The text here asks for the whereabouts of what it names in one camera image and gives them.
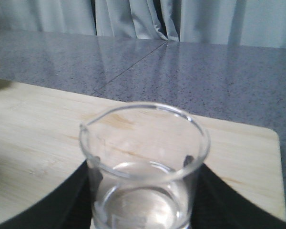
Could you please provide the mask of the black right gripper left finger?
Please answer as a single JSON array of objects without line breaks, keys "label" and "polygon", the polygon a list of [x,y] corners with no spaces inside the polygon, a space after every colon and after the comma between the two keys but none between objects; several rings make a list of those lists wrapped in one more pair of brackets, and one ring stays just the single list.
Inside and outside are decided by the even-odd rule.
[{"label": "black right gripper left finger", "polygon": [[90,229],[91,226],[91,195],[86,161],[42,200],[0,223],[0,229]]}]

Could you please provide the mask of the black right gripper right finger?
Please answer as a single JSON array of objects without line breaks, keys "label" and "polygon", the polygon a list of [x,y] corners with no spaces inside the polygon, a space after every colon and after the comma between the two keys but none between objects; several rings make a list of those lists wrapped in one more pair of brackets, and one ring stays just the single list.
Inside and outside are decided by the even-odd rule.
[{"label": "black right gripper right finger", "polygon": [[192,189],[191,229],[286,229],[286,221],[273,216],[227,185],[207,165],[199,168]]}]

